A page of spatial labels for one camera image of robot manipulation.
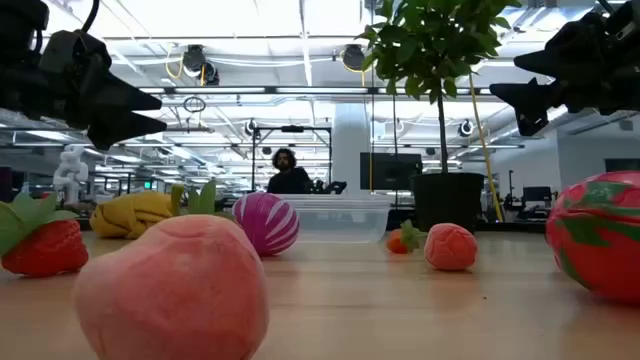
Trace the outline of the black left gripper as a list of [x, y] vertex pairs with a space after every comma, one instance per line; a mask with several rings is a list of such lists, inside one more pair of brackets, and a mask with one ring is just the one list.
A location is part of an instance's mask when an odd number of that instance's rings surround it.
[[56, 74], [26, 64], [0, 64], [0, 108], [32, 120], [60, 119], [72, 128], [87, 130], [87, 137], [100, 150], [165, 131], [165, 122], [129, 113], [161, 106], [161, 100], [106, 73], [102, 65]]

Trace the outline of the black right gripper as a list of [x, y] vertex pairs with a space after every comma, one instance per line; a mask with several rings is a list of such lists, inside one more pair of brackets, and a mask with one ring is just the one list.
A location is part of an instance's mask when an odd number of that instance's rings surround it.
[[566, 23], [543, 50], [516, 56], [518, 68], [556, 78], [540, 85], [496, 83], [489, 91], [515, 111], [518, 131], [530, 137], [549, 124], [547, 111], [593, 108], [606, 116], [640, 112], [640, 0]]

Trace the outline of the green leafy plush top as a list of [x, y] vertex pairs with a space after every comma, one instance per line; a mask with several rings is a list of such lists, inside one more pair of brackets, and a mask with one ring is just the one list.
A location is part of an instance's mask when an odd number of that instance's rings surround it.
[[231, 221], [235, 217], [227, 212], [216, 210], [216, 182], [210, 180], [200, 191], [187, 188], [183, 184], [171, 186], [171, 213], [173, 216], [183, 215], [213, 215]]

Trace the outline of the red strawberry plush green leaves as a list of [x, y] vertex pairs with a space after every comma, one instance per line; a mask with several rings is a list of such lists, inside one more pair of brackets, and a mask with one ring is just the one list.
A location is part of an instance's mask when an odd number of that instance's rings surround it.
[[76, 214], [57, 208], [57, 194], [25, 193], [0, 201], [0, 267], [32, 278], [79, 271], [89, 260]]

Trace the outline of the red green dragon fruit plush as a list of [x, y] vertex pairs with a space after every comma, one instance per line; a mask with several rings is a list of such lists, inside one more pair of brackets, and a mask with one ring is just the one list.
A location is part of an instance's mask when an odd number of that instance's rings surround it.
[[640, 304], [640, 171], [602, 173], [563, 190], [545, 239], [560, 270], [591, 293]]

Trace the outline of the purple white striped plush ball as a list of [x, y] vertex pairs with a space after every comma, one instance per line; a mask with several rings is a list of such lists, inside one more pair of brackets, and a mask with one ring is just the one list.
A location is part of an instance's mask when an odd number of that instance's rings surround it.
[[291, 204], [277, 195], [247, 194], [234, 203], [232, 214], [261, 257], [278, 255], [297, 240], [299, 215]]

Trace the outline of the pink peach plush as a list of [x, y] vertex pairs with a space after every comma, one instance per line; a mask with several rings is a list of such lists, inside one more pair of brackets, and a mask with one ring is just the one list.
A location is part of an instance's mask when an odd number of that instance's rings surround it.
[[91, 259], [72, 295], [98, 360], [251, 360], [269, 324], [260, 257], [211, 215], [164, 220]]

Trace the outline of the pink raspberry plush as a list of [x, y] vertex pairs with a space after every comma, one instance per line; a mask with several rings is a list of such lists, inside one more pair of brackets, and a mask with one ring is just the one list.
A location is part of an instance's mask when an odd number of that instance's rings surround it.
[[471, 232], [453, 223], [439, 223], [427, 235], [424, 257], [436, 269], [464, 271], [475, 264], [477, 251]]

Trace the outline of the small red strawberry toy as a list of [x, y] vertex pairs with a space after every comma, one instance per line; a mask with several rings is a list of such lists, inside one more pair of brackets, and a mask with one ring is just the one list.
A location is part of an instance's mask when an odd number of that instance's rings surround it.
[[410, 220], [406, 220], [389, 234], [386, 248], [394, 254], [411, 254], [424, 245], [426, 238], [427, 232], [415, 228]]

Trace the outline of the clear plastic tupperware container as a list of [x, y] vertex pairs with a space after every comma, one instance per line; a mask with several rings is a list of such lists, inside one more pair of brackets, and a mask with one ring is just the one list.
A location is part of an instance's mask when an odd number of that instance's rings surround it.
[[297, 212], [300, 243], [372, 243], [386, 232], [391, 200], [383, 195], [280, 195]]

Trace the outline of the yellow plush banana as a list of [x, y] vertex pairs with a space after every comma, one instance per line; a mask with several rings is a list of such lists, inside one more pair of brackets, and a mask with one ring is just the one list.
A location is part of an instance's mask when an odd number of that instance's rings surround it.
[[168, 194], [141, 192], [99, 204], [89, 222], [100, 238], [135, 240], [150, 227], [171, 216], [171, 198]]

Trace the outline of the small black desk monitor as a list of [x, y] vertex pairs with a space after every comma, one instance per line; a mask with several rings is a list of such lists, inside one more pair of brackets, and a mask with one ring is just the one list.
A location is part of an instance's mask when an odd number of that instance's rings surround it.
[[551, 202], [552, 191], [549, 186], [524, 187], [522, 194], [523, 202]]

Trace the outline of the person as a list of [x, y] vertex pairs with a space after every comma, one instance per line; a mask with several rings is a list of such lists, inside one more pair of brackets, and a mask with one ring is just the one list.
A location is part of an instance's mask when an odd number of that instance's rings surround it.
[[306, 170], [297, 165], [297, 159], [290, 149], [280, 148], [272, 158], [272, 165], [278, 173], [270, 178], [268, 193], [306, 194], [310, 191], [311, 179]]

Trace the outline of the white square column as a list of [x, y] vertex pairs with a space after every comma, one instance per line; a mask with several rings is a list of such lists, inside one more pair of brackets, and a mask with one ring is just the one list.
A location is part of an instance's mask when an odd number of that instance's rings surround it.
[[332, 124], [332, 179], [346, 182], [345, 193], [360, 196], [360, 154], [369, 151], [365, 103], [338, 103]]

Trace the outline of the black metal frame rig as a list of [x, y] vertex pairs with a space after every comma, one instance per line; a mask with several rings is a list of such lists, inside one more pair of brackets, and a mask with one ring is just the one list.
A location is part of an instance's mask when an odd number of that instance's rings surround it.
[[[261, 141], [258, 142], [256, 140], [256, 134], [262, 130], [265, 130], [267, 133], [261, 137]], [[280, 127], [267, 126], [260, 127], [254, 124], [253, 133], [251, 135], [251, 192], [256, 191], [256, 148], [259, 144], [262, 143], [263, 140], [266, 140], [274, 131], [279, 131], [282, 133], [303, 133], [305, 131], [310, 131], [315, 134], [321, 142], [328, 148], [329, 158], [328, 158], [328, 180], [332, 180], [332, 170], [333, 170], [333, 136], [331, 127], [315, 127], [315, 126], [300, 126], [300, 125], [286, 125]], [[324, 138], [322, 138], [318, 132], [326, 131], [328, 133], [328, 141], [326, 142]]]

